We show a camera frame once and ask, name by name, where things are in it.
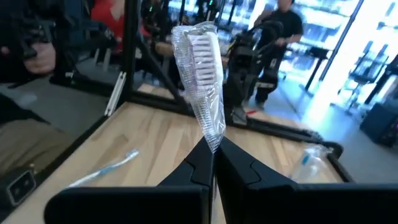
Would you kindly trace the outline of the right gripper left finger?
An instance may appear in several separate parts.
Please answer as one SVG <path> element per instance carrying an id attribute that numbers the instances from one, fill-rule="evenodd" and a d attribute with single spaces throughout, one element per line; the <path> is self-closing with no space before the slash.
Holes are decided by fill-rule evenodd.
<path id="1" fill-rule="evenodd" d="M 210 224 L 213 162 L 201 139 L 155 187 L 78 187 L 53 196 L 45 224 Z"/>

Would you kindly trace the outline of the purple toothbrush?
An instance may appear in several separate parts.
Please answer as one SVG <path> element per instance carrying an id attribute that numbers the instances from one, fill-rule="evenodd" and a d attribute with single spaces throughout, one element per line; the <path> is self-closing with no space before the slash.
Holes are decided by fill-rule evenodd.
<path id="1" fill-rule="evenodd" d="M 172 29 L 175 61 L 185 94 L 212 153 L 224 136 L 223 64 L 217 26 L 206 21 Z"/>

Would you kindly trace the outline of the person's hand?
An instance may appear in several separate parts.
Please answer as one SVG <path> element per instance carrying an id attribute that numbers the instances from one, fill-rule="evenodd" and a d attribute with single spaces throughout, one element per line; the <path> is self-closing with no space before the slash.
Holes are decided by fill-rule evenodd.
<path id="1" fill-rule="evenodd" d="M 52 43 L 34 43 L 32 48 L 37 52 L 24 62 L 28 72 L 36 75 L 45 75 L 52 72 L 56 65 L 56 51 Z"/>

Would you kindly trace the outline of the blue wrapped toothbrush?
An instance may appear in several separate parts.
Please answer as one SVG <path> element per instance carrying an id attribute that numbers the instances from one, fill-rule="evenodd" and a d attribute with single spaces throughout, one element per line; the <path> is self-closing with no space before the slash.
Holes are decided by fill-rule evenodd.
<path id="1" fill-rule="evenodd" d="M 118 167 L 124 165 L 125 163 L 133 160 L 137 155 L 139 154 L 139 151 L 137 149 L 133 149 L 130 152 L 128 152 L 125 156 L 125 158 L 117 163 L 111 164 L 109 166 L 106 166 L 104 168 L 101 168 L 91 174 L 88 174 L 76 181 L 74 181 L 73 183 L 71 183 L 70 185 L 68 185 L 68 188 L 73 188 L 73 187 L 78 187 L 80 185 L 83 185 L 86 182 L 90 182 L 102 175 L 107 174 L 108 172 L 111 172 L 115 169 L 117 169 Z"/>
<path id="2" fill-rule="evenodd" d="M 309 145 L 303 150 L 288 175 L 288 178 L 298 183 L 320 184 L 327 183 L 327 156 L 332 150 L 319 144 Z"/>

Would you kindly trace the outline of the silver aluminium bar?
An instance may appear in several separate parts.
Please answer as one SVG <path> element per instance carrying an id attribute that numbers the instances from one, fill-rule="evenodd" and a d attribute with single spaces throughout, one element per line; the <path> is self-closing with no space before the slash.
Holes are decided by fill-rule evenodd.
<path id="1" fill-rule="evenodd" d="M 109 98 L 108 104 L 106 106 L 104 115 L 111 116 L 116 110 L 119 98 L 121 96 L 124 84 L 126 82 L 126 72 L 120 72 L 116 84 L 113 88 L 112 94 Z"/>

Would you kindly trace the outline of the person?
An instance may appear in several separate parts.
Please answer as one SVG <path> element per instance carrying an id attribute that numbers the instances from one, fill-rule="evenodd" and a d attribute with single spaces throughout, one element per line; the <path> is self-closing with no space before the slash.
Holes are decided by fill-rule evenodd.
<path id="1" fill-rule="evenodd" d="M 263 76 L 260 81 L 273 83 L 273 88 L 259 88 L 255 96 L 256 105 L 263 108 L 270 93 L 278 84 L 280 64 L 287 50 L 287 45 L 300 42 L 303 36 L 303 24 L 301 17 L 291 10 L 294 0 L 277 0 L 277 9 L 265 10 L 255 20 L 254 25 L 258 26 L 265 21 L 277 21 L 282 24 L 282 32 L 274 41 L 268 55 L 262 58 Z"/>
<path id="2" fill-rule="evenodd" d="M 66 31 L 63 26 L 55 29 L 50 42 L 56 51 L 55 69 L 45 75 L 27 71 L 24 62 L 11 50 L 3 38 L 14 37 L 10 26 L 4 23 L 14 21 L 17 16 L 31 10 L 41 17 L 60 19 L 65 16 L 65 3 L 68 0 L 0 0 L 0 83 L 20 83 L 29 79 L 39 79 L 48 75 L 63 75 L 72 65 L 66 56 Z M 69 137 L 51 126 L 31 110 L 20 107 L 14 100 L 0 94 L 0 175 L 11 170 L 33 165 L 37 171 L 46 168 L 70 145 Z"/>
<path id="3" fill-rule="evenodd" d="M 123 51 L 123 37 L 124 37 L 124 7 L 126 0 L 95 0 L 95 4 L 91 10 L 91 19 L 94 21 L 103 22 L 113 32 L 118 44 L 114 53 L 121 53 Z M 153 10 L 157 6 L 161 6 L 162 0 L 142 0 L 141 12 L 142 22 L 139 31 L 144 37 L 151 38 L 150 25 L 144 25 L 144 16 L 146 6 L 153 6 Z"/>

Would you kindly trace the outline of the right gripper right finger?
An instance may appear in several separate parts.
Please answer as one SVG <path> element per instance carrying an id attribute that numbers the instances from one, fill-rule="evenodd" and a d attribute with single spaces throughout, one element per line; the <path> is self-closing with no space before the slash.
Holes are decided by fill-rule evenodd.
<path id="1" fill-rule="evenodd" d="M 398 224 L 398 184 L 299 184 L 228 138 L 215 166 L 227 224 Z"/>

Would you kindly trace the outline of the black computer tower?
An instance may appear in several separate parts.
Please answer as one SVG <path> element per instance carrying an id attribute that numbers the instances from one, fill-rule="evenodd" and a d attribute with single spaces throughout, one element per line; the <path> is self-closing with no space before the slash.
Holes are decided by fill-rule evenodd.
<path id="1" fill-rule="evenodd" d="M 398 110 L 376 103 L 359 128 L 376 144 L 392 147 L 398 142 Z"/>

